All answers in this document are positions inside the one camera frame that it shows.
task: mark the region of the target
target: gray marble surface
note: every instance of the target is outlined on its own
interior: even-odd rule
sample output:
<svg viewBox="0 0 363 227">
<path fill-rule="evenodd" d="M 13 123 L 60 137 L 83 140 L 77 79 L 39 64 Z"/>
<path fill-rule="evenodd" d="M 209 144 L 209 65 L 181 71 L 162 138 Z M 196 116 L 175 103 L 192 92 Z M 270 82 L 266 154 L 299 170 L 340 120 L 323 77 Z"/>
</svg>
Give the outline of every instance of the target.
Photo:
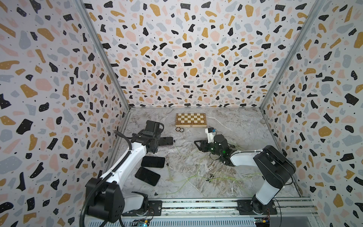
<svg viewBox="0 0 363 227">
<path fill-rule="evenodd" d="M 173 137 L 173 146 L 159 147 L 157 153 L 147 156 L 165 157 L 165 167 L 149 168 L 161 175 L 155 187 L 135 178 L 141 162 L 127 178 L 123 192 L 138 191 L 150 198 L 230 198 L 252 197 L 264 180 L 257 167 L 223 165 L 213 161 L 209 153 L 199 151 L 194 140 L 206 139 L 205 128 L 175 130 L 177 113 L 205 113 L 207 126 L 214 127 L 229 143 L 239 150 L 255 150 L 274 145 L 266 122 L 258 109 L 133 109 L 125 135 L 131 136 L 145 128 L 146 121 L 158 121 L 165 125 L 162 137 Z M 126 148 L 122 141 L 116 160 Z M 293 185 L 285 186 L 277 197 L 298 197 Z"/>
</svg>

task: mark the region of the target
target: cable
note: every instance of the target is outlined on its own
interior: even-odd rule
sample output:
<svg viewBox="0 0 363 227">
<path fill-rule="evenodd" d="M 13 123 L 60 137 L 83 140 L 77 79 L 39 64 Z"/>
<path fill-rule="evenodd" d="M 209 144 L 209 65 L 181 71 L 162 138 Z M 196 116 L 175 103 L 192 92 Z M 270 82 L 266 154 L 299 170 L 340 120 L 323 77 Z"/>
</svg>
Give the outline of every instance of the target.
<svg viewBox="0 0 363 227">
<path fill-rule="evenodd" d="M 280 208 L 280 225 L 278 227 L 281 227 L 281 223 L 282 223 L 282 213 L 281 213 L 281 207 L 280 207 L 280 204 L 278 203 L 277 199 L 274 198 L 278 204 L 278 207 Z"/>
<path fill-rule="evenodd" d="M 149 210 L 149 208 L 147 209 L 147 215 L 146 215 L 146 217 L 144 217 L 144 218 L 142 218 L 142 219 L 139 219 L 139 220 L 135 220 L 135 222 L 138 222 L 138 221 L 141 221 L 141 220 L 145 220 L 145 219 L 147 219 L 147 217 L 149 216 L 149 214 L 150 214 L 150 210 Z"/>
<path fill-rule="evenodd" d="M 289 184 L 287 184 L 287 185 L 290 185 L 290 184 L 292 184 L 293 182 L 294 182 L 294 179 L 293 179 L 293 176 L 291 176 L 291 174 L 289 173 L 289 171 L 281 164 L 281 163 L 279 163 L 279 162 L 277 162 L 275 159 L 274 159 L 274 161 L 276 162 L 276 163 L 278 163 L 282 168 L 284 168 L 285 170 L 286 170 L 286 172 L 290 175 L 290 177 L 291 177 L 291 183 L 289 183 Z"/>
<path fill-rule="evenodd" d="M 261 152 L 261 153 L 263 153 L 266 156 L 266 158 L 270 159 L 270 156 L 267 153 L 265 153 L 265 152 Z M 282 166 L 287 171 L 287 169 L 282 164 L 280 164 L 278 161 L 276 161 L 273 157 L 271 157 L 271 158 L 275 161 L 275 163 L 278 163 L 280 166 Z M 277 176 L 281 179 L 281 182 L 284 183 L 284 180 L 282 179 L 282 177 L 278 174 L 277 174 Z"/>
<path fill-rule="evenodd" d="M 161 124 L 161 126 L 163 127 L 163 129 L 161 130 L 161 132 L 159 133 L 159 134 L 161 134 L 163 131 L 164 131 L 164 124 L 163 123 L 159 123 L 159 124 Z"/>
<path fill-rule="evenodd" d="M 128 137 L 126 137 L 124 134 L 122 134 L 122 133 L 120 133 L 119 131 L 116 131 L 116 130 L 114 131 L 114 133 L 116 135 L 118 135 L 119 137 L 124 138 L 126 140 L 127 144 L 129 145 L 129 150 L 132 150 L 132 145 L 131 145 L 131 142 L 128 139 Z"/>
<path fill-rule="evenodd" d="M 240 152 L 237 152 L 237 153 L 234 153 L 232 154 L 229 159 L 231 159 L 232 156 L 236 155 L 236 154 L 239 154 L 239 153 L 264 153 L 263 151 L 240 151 Z"/>
<path fill-rule="evenodd" d="M 131 150 L 132 150 L 132 144 L 130 142 L 130 140 L 122 133 L 120 133 L 119 131 L 114 131 L 114 133 L 122 138 L 124 138 L 126 140 L 126 142 L 129 145 L 129 150 L 127 151 L 126 155 L 124 156 L 124 158 L 117 164 L 117 166 L 112 170 L 112 172 L 115 172 L 124 162 L 125 160 L 128 158 L 128 156 L 131 154 Z M 80 227 L 85 227 L 85 212 L 86 212 L 86 207 L 88 207 L 88 203 L 91 200 L 91 197 L 97 193 L 98 189 L 101 187 L 101 185 L 106 182 L 111 176 L 112 176 L 112 172 L 109 173 L 107 176 L 105 176 L 100 182 L 98 182 L 98 184 L 92 189 L 92 191 L 88 194 L 85 203 L 83 204 L 83 207 L 81 209 L 81 214 L 79 216 L 79 226 Z"/>
<path fill-rule="evenodd" d="M 267 211 L 269 212 L 268 215 L 266 215 L 266 217 L 264 217 L 262 220 L 265 220 L 267 218 L 267 220 L 270 220 L 270 209 L 267 209 Z"/>
<path fill-rule="evenodd" d="M 88 194 L 85 203 L 83 204 L 83 207 L 81 209 L 81 214 L 79 216 L 79 226 L 85 227 L 85 211 L 86 207 L 88 206 L 89 201 L 91 200 L 91 197 L 97 192 L 99 187 L 106 182 L 107 179 L 109 179 L 112 176 L 112 173 L 109 173 L 105 178 L 103 178 L 98 184 L 92 189 L 92 191 Z"/>
<path fill-rule="evenodd" d="M 154 214 L 155 214 L 155 210 L 154 210 L 154 208 L 152 208 L 152 207 L 150 207 L 150 209 L 152 209 L 152 217 L 151 217 L 151 219 L 150 219 L 150 221 L 154 218 Z"/>
<path fill-rule="evenodd" d="M 217 158 L 217 159 L 213 159 L 212 157 L 211 157 L 211 154 L 212 153 L 209 153 L 209 157 L 213 160 L 213 161 L 215 161 L 215 160 L 218 160 L 219 158 Z"/>
<path fill-rule="evenodd" d="M 107 224 L 107 222 L 108 222 L 107 220 L 104 220 L 99 227 L 104 227 Z"/>
<path fill-rule="evenodd" d="M 119 220 L 119 222 L 120 222 L 121 227 L 125 227 L 125 226 L 123 225 L 123 223 L 122 223 L 121 216 L 120 216 L 120 218 L 119 218 L 118 220 Z"/>
<path fill-rule="evenodd" d="M 214 181 L 214 180 L 232 180 L 232 181 L 234 181 L 239 187 L 240 187 L 240 189 L 242 190 L 242 191 L 244 191 L 244 189 L 243 189 L 243 187 L 238 183 L 238 181 L 242 181 L 242 179 L 237 179 L 237 178 L 233 178 L 233 177 L 228 177 L 228 176 L 226 176 L 225 174 L 223 174 L 223 173 L 220 173 L 220 172 L 217 172 L 217 173 L 214 173 L 214 174 L 222 174 L 222 175 L 225 175 L 225 177 L 217 177 L 217 178 L 206 178 L 206 177 L 202 177 L 202 176 L 198 176 L 198 172 L 199 172 L 199 169 L 200 169 L 200 167 L 197 169 L 197 173 L 194 175 L 194 176 L 191 176 L 191 177 L 188 177 L 188 178 L 186 178 L 186 179 L 183 179 L 183 180 L 181 180 L 181 181 L 174 181 L 173 180 L 173 178 L 172 178 L 172 176 L 171 176 L 171 173 L 170 173 L 170 167 L 168 166 L 168 172 L 169 172 L 169 177 L 170 177 L 170 179 L 171 179 L 171 181 L 172 182 L 174 182 L 174 183 L 179 183 L 179 182 L 183 182 L 183 181 L 185 181 L 184 182 L 184 184 L 176 191 L 176 192 L 170 192 L 170 193 L 162 193 L 162 194 L 159 194 L 159 195 L 170 195 L 170 194 L 175 194 L 175 193 L 178 193 L 185 185 L 186 185 L 186 183 L 190 180 L 190 179 L 192 179 L 192 178 L 194 178 L 194 177 L 199 177 L 199 178 L 203 178 L 203 179 L 206 179 L 207 181 L 209 181 L 209 182 L 212 182 L 212 181 Z M 250 197 L 252 197 L 252 195 L 251 194 L 249 194 L 248 192 L 246 192 L 246 191 L 244 191 L 246 194 L 248 194 Z"/>
</svg>

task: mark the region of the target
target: black smartphone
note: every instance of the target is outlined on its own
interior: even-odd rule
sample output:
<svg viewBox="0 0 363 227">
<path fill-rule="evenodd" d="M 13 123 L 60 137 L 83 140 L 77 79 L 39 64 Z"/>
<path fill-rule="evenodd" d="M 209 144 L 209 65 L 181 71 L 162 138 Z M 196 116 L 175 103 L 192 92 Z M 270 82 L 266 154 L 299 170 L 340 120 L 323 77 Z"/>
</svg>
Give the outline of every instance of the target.
<svg viewBox="0 0 363 227">
<path fill-rule="evenodd" d="M 151 168 L 164 168 L 165 158 L 164 157 L 154 157 L 154 156 L 145 156 L 142 159 L 141 166 L 142 167 L 151 167 Z"/>
<path fill-rule="evenodd" d="M 135 177 L 152 186 L 155 186 L 160 179 L 159 174 L 157 174 L 151 170 L 148 170 L 147 168 L 144 168 L 144 167 L 139 168 L 139 170 L 135 174 Z"/>
<path fill-rule="evenodd" d="M 170 146 L 173 143 L 173 137 L 160 137 L 158 146 Z"/>
</svg>

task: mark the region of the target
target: black cable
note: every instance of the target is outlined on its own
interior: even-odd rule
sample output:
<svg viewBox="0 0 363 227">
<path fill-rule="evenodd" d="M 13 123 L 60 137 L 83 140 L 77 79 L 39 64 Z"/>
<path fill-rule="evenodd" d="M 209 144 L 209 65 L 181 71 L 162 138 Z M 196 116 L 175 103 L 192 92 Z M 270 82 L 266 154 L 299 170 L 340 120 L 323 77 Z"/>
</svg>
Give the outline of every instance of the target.
<svg viewBox="0 0 363 227">
<path fill-rule="evenodd" d="M 151 217 L 151 219 L 150 219 L 150 221 L 154 218 L 154 214 L 155 214 L 155 210 L 154 210 L 154 208 L 152 208 L 152 207 L 150 207 L 150 209 L 152 209 L 152 217 Z"/>
<path fill-rule="evenodd" d="M 159 133 L 159 134 L 161 134 L 163 131 L 164 131 L 164 124 L 163 123 L 159 123 L 159 124 L 161 124 L 161 126 L 163 127 L 163 129 L 161 130 L 161 132 Z"/>
<path fill-rule="evenodd" d="M 149 208 L 147 209 L 147 215 L 146 215 L 146 217 L 144 217 L 144 218 L 142 218 L 142 219 L 139 219 L 139 220 L 135 220 L 135 222 L 138 222 L 138 221 L 141 221 L 141 220 L 145 220 L 145 219 L 147 219 L 147 217 L 149 217 L 149 214 L 150 214 L 150 210 L 149 210 Z"/>
<path fill-rule="evenodd" d="M 239 151 L 238 153 L 235 153 L 235 154 L 239 154 L 239 153 L 263 153 L 263 151 Z"/>
<path fill-rule="evenodd" d="M 292 184 L 294 182 L 293 176 L 291 176 L 291 174 L 289 173 L 289 171 L 281 163 L 279 163 L 279 162 L 276 162 L 276 163 L 278 163 L 282 168 L 284 168 L 286 170 L 286 172 L 290 175 L 290 177 L 291 177 L 291 183 L 289 183 L 287 185 Z"/>
<path fill-rule="evenodd" d="M 213 159 L 212 157 L 211 157 L 211 154 L 212 153 L 209 153 L 209 157 L 213 160 L 213 161 L 215 161 L 215 160 L 218 160 L 219 158 L 217 158 L 217 159 Z"/>
<path fill-rule="evenodd" d="M 119 220 L 119 222 L 120 222 L 121 227 L 125 227 L 125 226 L 123 225 L 123 223 L 122 223 L 121 216 L 120 216 L 120 218 L 119 218 L 118 220 Z"/>
<path fill-rule="evenodd" d="M 89 201 L 91 200 L 91 197 L 97 192 L 99 187 L 106 182 L 107 179 L 109 179 L 112 176 L 112 173 L 109 173 L 105 178 L 103 178 L 98 184 L 92 189 L 92 191 L 88 194 L 85 203 L 83 204 L 83 207 L 81 209 L 81 214 L 79 216 L 79 227 L 85 227 L 85 211 L 86 207 L 88 206 Z"/>
<path fill-rule="evenodd" d="M 278 203 L 277 199 L 274 198 L 278 204 L 278 207 L 280 208 L 280 225 L 278 227 L 281 227 L 281 223 L 282 223 L 282 213 L 281 213 L 281 207 L 280 207 L 280 204 Z"/>
<path fill-rule="evenodd" d="M 120 133 L 119 131 L 116 131 L 116 130 L 114 131 L 114 133 L 116 135 L 118 135 L 119 137 L 124 138 L 126 140 L 127 144 L 129 145 L 129 150 L 132 150 L 131 142 L 124 134 L 122 134 L 122 133 Z"/>
<path fill-rule="evenodd" d="M 99 227 L 104 227 L 107 224 L 107 222 L 108 222 L 107 220 L 104 220 Z"/>
<path fill-rule="evenodd" d="M 268 159 L 268 160 L 270 160 L 270 156 L 268 155 L 268 154 L 266 154 L 265 152 L 262 152 L 265 156 L 266 156 L 266 158 Z M 283 184 L 284 183 L 284 180 L 282 179 L 282 177 L 280 176 L 280 175 L 278 175 L 278 174 L 276 174 L 276 176 L 278 176 L 280 179 L 281 179 L 281 184 Z"/>
<path fill-rule="evenodd" d="M 114 131 L 114 133 L 122 138 L 124 138 L 126 140 L 126 142 L 129 145 L 129 151 L 126 153 L 126 155 L 124 156 L 124 158 L 117 164 L 117 166 L 112 170 L 112 172 L 115 172 L 124 162 L 125 160 L 128 158 L 128 156 L 131 154 L 131 150 L 132 150 L 132 144 L 130 142 L 130 140 L 122 133 L 120 133 L 119 131 Z M 91 197 L 97 193 L 98 189 L 101 187 L 101 185 L 106 182 L 106 180 L 108 180 L 113 173 L 109 173 L 107 176 L 105 176 L 100 182 L 98 182 L 98 184 L 92 189 L 92 191 L 88 194 L 85 203 L 83 204 L 83 207 L 81 209 L 81 214 L 79 216 L 79 227 L 85 227 L 85 212 L 86 212 L 86 207 L 88 206 L 89 201 L 91 200 Z"/>
</svg>

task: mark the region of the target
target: terrazzo wall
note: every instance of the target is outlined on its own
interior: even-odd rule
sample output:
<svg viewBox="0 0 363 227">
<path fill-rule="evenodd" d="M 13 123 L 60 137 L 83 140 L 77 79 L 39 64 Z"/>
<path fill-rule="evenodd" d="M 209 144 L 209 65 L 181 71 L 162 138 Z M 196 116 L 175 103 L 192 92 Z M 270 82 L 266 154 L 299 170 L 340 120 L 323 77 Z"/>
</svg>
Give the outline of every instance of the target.
<svg viewBox="0 0 363 227">
<path fill-rule="evenodd" d="M 327 1 L 263 112 L 325 226 L 363 226 L 363 1 Z"/>
<path fill-rule="evenodd" d="M 124 109 L 72 1 L 0 7 L 0 226 L 78 226 Z"/>
<path fill-rule="evenodd" d="M 314 0 L 84 0 L 130 106 L 260 106 Z"/>
</svg>

